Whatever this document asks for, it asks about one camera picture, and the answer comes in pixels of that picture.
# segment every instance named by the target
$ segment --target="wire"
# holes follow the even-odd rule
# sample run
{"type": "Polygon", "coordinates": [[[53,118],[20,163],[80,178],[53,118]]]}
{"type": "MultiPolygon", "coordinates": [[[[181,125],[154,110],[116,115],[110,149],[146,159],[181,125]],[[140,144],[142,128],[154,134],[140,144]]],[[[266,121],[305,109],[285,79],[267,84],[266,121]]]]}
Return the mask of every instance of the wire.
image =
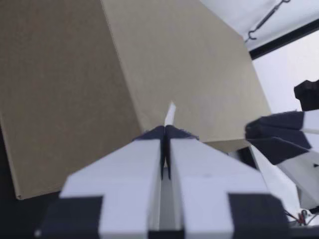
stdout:
{"type": "Polygon", "coordinates": [[[286,210],[284,210],[284,211],[285,211],[285,214],[286,214],[287,216],[289,216],[289,217],[295,219],[299,224],[302,223],[300,219],[296,218],[294,215],[292,215],[291,213],[287,212],[286,210]]]}
{"type": "Polygon", "coordinates": [[[309,222],[306,224],[306,226],[308,226],[309,223],[310,223],[316,216],[318,216],[318,214],[314,215],[314,216],[309,220],[309,222]]]}

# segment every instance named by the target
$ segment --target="beige cardboard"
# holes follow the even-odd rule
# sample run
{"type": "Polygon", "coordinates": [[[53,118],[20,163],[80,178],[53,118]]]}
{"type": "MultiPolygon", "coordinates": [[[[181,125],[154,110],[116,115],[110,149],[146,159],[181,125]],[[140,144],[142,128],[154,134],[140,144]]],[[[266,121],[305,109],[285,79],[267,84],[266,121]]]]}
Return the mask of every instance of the beige cardboard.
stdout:
{"type": "Polygon", "coordinates": [[[242,37],[200,1],[102,3],[142,129],[161,124],[171,100],[174,124],[205,142],[243,139],[270,113],[242,37]]]}
{"type": "Polygon", "coordinates": [[[98,0],[0,5],[0,123],[24,199],[141,131],[98,0]]]}
{"type": "Polygon", "coordinates": [[[102,5],[0,3],[0,123],[19,199],[163,124],[172,100],[177,127],[224,151],[270,112],[243,40],[199,1],[102,5]]]}

